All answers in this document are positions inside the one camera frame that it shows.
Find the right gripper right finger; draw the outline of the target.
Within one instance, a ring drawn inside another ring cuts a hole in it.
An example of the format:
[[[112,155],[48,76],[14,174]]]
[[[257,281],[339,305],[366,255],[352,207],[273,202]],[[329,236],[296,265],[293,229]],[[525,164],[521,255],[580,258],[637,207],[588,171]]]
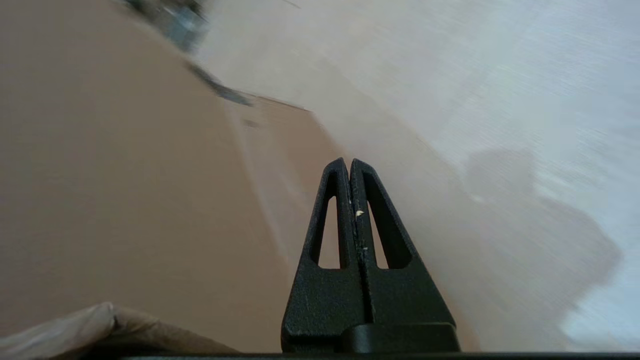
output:
[[[457,324],[377,171],[350,166],[355,246],[365,320],[350,328],[352,352],[457,352]]]

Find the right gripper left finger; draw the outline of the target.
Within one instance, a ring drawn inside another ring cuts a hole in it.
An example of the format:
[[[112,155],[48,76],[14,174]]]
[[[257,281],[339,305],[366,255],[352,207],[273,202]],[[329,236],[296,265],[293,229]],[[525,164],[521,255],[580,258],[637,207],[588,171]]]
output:
[[[319,264],[329,202],[336,201],[338,268]],[[338,352],[342,334],[368,317],[362,240],[343,158],[324,167],[281,323],[284,352]]]

